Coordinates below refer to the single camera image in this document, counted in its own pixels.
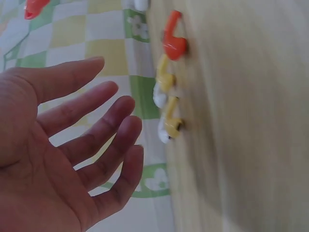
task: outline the palm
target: palm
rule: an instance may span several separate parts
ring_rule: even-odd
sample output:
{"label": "palm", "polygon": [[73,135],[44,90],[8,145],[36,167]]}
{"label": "palm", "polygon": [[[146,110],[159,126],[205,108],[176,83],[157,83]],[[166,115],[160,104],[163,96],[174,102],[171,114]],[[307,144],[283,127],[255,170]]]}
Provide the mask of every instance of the palm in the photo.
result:
{"label": "palm", "polygon": [[[40,92],[33,80],[23,81],[31,72],[38,75],[46,70],[22,69],[25,77],[20,75],[21,70],[12,70],[2,79],[0,77],[0,93],[4,92],[0,95],[0,111],[6,110],[6,114],[0,116],[1,128],[4,128],[0,130],[0,185],[3,189],[0,190],[0,210],[8,212],[7,218],[0,218],[0,230],[2,220],[14,218],[14,223],[6,225],[7,231],[18,231],[20,227],[32,232],[85,231],[119,211],[128,201],[142,170],[142,150],[134,146],[141,125],[138,118],[129,116],[134,108],[130,97],[118,99],[93,128],[59,147],[50,144],[49,137],[102,105],[115,94],[117,86],[111,82],[102,84],[37,116],[38,103],[79,89],[100,71],[101,66],[102,62],[94,60],[50,68],[51,76],[59,75],[57,72],[61,70],[65,75],[64,68],[71,68],[67,86],[63,90],[58,88],[56,94],[52,82],[48,82],[47,91]],[[74,72],[78,75],[70,79]],[[70,86],[72,80],[75,82],[73,88]],[[73,169],[95,155],[115,132],[117,135],[111,146],[98,161],[77,171]],[[91,197],[88,192],[107,181],[122,161],[122,174],[114,187]]]}

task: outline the yellow toy piece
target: yellow toy piece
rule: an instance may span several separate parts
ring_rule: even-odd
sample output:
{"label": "yellow toy piece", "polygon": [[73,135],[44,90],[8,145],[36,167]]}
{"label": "yellow toy piece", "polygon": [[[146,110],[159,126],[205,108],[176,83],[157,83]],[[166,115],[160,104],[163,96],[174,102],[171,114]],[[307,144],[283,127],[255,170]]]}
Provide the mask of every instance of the yellow toy piece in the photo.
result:
{"label": "yellow toy piece", "polygon": [[165,112],[165,130],[167,131],[169,137],[173,139],[178,137],[180,134],[180,127],[183,125],[183,120],[181,118],[173,117],[178,100],[179,98],[177,97],[169,97]]}
{"label": "yellow toy piece", "polygon": [[167,93],[176,82],[175,75],[167,73],[168,64],[169,58],[166,54],[163,54],[157,67],[156,81],[159,84],[162,92],[165,93]]}

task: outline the red toy piece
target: red toy piece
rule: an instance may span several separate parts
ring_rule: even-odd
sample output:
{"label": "red toy piece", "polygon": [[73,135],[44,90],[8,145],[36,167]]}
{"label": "red toy piece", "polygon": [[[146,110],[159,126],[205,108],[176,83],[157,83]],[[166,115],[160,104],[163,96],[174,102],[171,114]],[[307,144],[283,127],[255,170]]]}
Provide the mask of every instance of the red toy piece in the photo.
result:
{"label": "red toy piece", "polygon": [[25,6],[25,19],[30,20],[39,16],[50,0],[27,0]]}
{"label": "red toy piece", "polygon": [[173,35],[177,21],[181,16],[182,13],[179,11],[172,11],[164,30],[163,48],[171,60],[178,60],[187,50],[187,40]]}

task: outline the green checkered pattern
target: green checkered pattern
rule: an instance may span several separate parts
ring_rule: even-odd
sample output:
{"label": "green checkered pattern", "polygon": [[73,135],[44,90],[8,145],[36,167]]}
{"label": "green checkered pattern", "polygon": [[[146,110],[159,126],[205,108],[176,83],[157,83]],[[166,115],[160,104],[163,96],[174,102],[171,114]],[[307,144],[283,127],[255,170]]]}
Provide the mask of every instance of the green checkered pattern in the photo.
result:
{"label": "green checkered pattern", "polygon": [[[0,23],[23,17],[24,4],[25,0],[0,0]],[[168,195],[164,147],[157,136],[159,111],[152,100],[155,72],[145,14],[132,10],[121,0],[51,0],[30,22],[28,36],[5,54],[4,69],[42,68],[92,56],[105,57],[105,68],[98,77],[76,93],[41,105],[39,111],[55,107],[107,80],[119,85],[119,93],[72,128],[52,137],[51,142],[57,145],[74,138],[91,127],[117,97],[131,95],[136,100],[134,114],[143,121],[138,144],[145,149],[143,179],[133,196]],[[97,159],[110,142],[83,165]],[[104,187],[110,188],[113,183],[111,180]]]}

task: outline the wooden surface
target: wooden surface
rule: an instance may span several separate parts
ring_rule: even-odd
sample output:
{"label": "wooden surface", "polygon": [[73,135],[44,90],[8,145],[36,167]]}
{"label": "wooden surface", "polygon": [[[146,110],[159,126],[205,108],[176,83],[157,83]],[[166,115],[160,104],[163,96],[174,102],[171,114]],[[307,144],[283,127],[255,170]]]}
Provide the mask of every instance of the wooden surface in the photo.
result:
{"label": "wooden surface", "polygon": [[172,9],[186,122],[168,145],[178,232],[309,231],[309,2],[152,0],[155,65]]}

